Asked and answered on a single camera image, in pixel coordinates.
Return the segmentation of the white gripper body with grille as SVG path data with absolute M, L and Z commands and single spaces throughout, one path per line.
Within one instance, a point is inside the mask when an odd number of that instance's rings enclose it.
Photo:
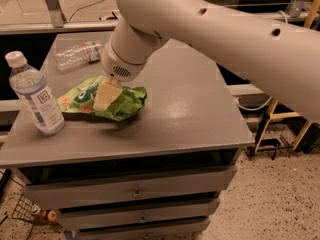
M 110 43 L 107 43 L 103 49 L 101 64 L 107 75 L 122 82 L 133 81 L 145 67 L 145 64 L 135 65 L 122 60 Z

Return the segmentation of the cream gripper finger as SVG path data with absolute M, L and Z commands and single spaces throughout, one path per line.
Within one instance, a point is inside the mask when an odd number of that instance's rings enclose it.
M 93 108 L 96 111 L 106 111 L 108 107 L 121 95 L 123 88 L 111 81 L 102 80 L 95 95 Z

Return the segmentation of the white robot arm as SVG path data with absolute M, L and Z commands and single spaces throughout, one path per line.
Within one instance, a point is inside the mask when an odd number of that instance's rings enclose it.
M 320 32 L 204 0 L 116 2 L 121 17 L 103 51 L 106 74 L 134 80 L 151 54 L 174 39 L 320 122 Z

